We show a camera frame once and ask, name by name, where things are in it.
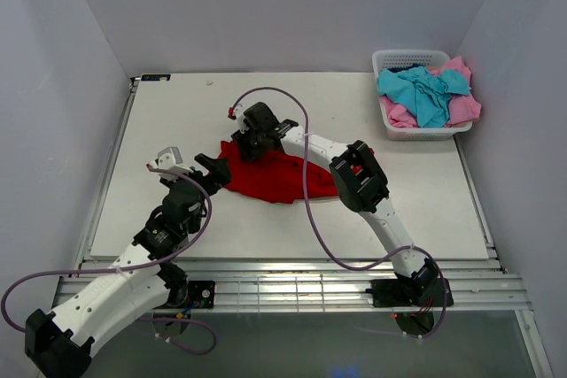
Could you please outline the red t shirt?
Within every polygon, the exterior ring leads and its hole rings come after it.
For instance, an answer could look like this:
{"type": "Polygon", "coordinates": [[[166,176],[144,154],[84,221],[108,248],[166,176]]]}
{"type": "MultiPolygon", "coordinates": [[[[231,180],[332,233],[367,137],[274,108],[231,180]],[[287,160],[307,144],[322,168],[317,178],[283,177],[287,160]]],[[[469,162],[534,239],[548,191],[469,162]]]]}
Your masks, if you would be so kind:
{"type": "Polygon", "coordinates": [[[219,158],[228,160],[229,191],[272,204],[293,204],[304,198],[304,160],[279,151],[269,151],[260,159],[246,162],[235,142],[221,141],[219,158]]]}

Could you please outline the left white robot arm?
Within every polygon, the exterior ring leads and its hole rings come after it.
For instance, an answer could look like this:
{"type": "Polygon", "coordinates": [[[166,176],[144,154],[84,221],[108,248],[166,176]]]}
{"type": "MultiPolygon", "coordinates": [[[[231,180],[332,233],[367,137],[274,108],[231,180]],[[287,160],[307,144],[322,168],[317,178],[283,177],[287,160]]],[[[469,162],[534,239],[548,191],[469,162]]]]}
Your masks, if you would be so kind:
{"type": "Polygon", "coordinates": [[[167,148],[148,164],[168,192],[113,264],[80,292],[49,312],[32,312],[25,353],[46,377],[80,377],[97,352],[154,308],[173,308],[187,320],[214,305],[215,284],[196,281],[173,255],[194,244],[210,220],[210,198],[231,181],[229,162],[198,154],[197,170],[167,148]]]}

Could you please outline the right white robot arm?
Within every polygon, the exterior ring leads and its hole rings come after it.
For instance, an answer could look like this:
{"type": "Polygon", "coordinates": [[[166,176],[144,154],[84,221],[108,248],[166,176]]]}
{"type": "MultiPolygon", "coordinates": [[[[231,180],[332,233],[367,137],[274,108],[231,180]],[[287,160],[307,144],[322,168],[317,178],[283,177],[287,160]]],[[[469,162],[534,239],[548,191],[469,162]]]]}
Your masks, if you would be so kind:
{"type": "Polygon", "coordinates": [[[237,104],[229,118],[237,122],[232,139],[243,159],[256,161],[279,150],[330,171],[339,200],[369,224],[392,262],[395,278],[373,280],[366,289],[375,307],[454,304],[439,267],[414,246],[393,207],[386,175],[365,142],[337,143],[312,135],[293,120],[279,120],[262,102],[249,108],[237,104]]]}

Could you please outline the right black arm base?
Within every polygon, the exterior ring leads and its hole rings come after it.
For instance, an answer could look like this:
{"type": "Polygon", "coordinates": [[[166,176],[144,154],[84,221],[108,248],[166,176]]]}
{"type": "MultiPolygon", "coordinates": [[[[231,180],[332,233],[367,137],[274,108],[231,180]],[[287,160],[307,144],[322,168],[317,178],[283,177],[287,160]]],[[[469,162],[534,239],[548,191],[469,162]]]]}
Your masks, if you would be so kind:
{"type": "Polygon", "coordinates": [[[450,307],[454,299],[447,279],[438,278],[422,292],[404,286],[400,280],[375,279],[369,282],[365,293],[371,296],[374,307],[450,307]]]}

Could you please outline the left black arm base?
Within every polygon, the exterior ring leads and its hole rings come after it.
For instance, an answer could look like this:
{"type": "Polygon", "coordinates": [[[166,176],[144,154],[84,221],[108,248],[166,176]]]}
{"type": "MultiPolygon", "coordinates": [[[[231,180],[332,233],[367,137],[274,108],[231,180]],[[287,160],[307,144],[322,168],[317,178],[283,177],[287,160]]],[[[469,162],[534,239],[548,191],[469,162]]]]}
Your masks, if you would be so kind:
{"type": "Polygon", "coordinates": [[[214,307],[215,281],[193,281],[182,283],[170,290],[166,306],[186,309],[211,309],[214,307]]]}

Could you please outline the blue white label sticker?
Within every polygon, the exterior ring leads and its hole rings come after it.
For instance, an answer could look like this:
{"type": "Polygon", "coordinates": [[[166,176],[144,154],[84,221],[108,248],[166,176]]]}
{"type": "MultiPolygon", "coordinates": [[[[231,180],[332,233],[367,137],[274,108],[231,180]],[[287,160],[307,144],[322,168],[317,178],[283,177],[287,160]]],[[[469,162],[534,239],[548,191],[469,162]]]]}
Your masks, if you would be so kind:
{"type": "Polygon", "coordinates": [[[170,81],[171,74],[143,74],[141,81],[170,81]]]}

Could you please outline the pink t shirt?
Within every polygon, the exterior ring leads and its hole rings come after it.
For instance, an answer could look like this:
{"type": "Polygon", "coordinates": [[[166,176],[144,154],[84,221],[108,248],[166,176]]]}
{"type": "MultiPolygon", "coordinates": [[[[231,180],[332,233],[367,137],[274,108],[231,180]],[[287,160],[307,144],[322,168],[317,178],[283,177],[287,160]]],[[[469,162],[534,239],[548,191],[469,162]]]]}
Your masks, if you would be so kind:
{"type": "MultiPolygon", "coordinates": [[[[391,68],[389,70],[393,72],[399,72],[407,70],[413,67],[418,67],[420,65],[414,64],[403,68],[391,68]]],[[[462,58],[452,58],[447,61],[444,65],[438,67],[426,67],[432,74],[440,74],[445,70],[452,69],[456,70],[465,76],[467,82],[470,85],[470,80],[472,76],[471,70],[464,64],[462,58]]],[[[394,127],[419,127],[417,126],[416,118],[411,115],[407,110],[401,106],[392,103],[385,96],[380,96],[381,101],[384,101],[387,117],[390,123],[394,127]]],[[[450,120],[444,127],[456,127],[459,124],[477,120],[480,117],[482,111],[482,105],[471,95],[465,96],[454,96],[449,104],[449,111],[451,113],[450,120]]]]}

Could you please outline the white plastic basket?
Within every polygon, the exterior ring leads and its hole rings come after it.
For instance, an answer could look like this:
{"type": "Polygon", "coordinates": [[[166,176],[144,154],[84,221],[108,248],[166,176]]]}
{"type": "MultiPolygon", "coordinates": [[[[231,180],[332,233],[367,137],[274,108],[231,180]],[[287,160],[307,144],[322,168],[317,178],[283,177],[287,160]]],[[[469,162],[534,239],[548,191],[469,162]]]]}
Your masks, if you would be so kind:
{"type": "MultiPolygon", "coordinates": [[[[377,50],[372,54],[372,67],[378,86],[378,75],[383,69],[403,68],[414,64],[426,67],[438,67],[450,60],[441,50],[377,50]]],[[[471,121],[456,127],[421,128],[394,127],[387,117],[384,101],[380,101],[380,111],[385,132],[394,141],[441,141],[472,129],[471,121]]]]}

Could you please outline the turquoise t shirt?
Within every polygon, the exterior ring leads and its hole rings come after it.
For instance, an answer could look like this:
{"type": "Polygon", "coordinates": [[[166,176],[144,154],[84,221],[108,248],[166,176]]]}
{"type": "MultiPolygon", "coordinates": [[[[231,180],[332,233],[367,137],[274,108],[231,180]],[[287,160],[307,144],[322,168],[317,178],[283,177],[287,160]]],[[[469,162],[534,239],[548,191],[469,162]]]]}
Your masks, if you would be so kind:
{"type": "Polygon", "coordinates": [[[464,75],[448,69],[432,74],[425,66],[393,72],[383,69],[377,89],[392,103],[403,106],[421,128],[441,128],[450,120],[449,104],[454,96],[471,95],[464,75]]]}

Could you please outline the aluminium frame rails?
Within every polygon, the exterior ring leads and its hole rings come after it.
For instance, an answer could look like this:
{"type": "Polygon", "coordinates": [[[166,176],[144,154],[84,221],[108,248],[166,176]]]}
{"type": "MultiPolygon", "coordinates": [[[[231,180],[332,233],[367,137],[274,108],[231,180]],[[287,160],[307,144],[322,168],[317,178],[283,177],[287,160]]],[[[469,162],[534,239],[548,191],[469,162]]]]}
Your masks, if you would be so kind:
{"type": "MultiPolygon", "coordinates": [[[[108,266],[125,243],[131,225],[111,228],[110,210],[121,190],[133,189],[135,218],[151,205],[148,175],[139,170],[147,153],[173,144],[183,152],[208,150],[233,129],[227,109],[250,87],[269,92],[248,95],[279,114],[299,120],[339,139],[353,135],[377,150],[386,170],[394,203],[419,243],[439,256],[454,293],[457,312],[512,312],[524,346],[539,377],[553,371],[534,319],[522,278],[501,264],[462,147],[454,137],[441,141],[394,141],[385,132],[375,82],[369,73],[172,73],[170,81],[132,82],[126,110],[78,258],[82,275],[58,287],[65,296],[108,266]]],[[[180,258],[192,277],[217,283],[217,313],[371,312],[363,287],[372,279],[392,278],[383,263],[349,272],[326,258],[307,219],[293,222],[290,209],[243,201],[241,213],[258,213],[290,229],[291,240],[260,239],[246,225],[225,229],[221,217],[235,201],[230,194],[214,203],[205,235],[180,258]]]]}

